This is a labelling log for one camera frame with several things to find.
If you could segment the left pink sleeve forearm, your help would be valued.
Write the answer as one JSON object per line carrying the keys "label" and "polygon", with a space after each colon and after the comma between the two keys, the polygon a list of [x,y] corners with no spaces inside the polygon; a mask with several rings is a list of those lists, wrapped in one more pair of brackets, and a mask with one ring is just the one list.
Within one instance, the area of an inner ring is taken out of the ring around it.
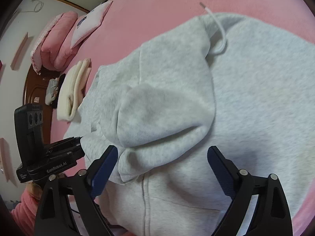
{"label": "left pink sleeve forearm", "polygon": [[24,235],[34,235],[37,209],[38,200],[25,189],[21,202],[11,211],[11,216]]}

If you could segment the left hand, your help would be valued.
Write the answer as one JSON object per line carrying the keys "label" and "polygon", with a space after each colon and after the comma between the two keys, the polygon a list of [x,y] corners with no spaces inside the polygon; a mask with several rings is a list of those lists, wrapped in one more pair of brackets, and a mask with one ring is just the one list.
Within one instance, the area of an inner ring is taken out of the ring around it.
{"label": "left hand", "polygon": [[35,200],[39,201],[42,195],[42,188],[34,183],[34,182],[28,182],[26,184],[26,192]]}

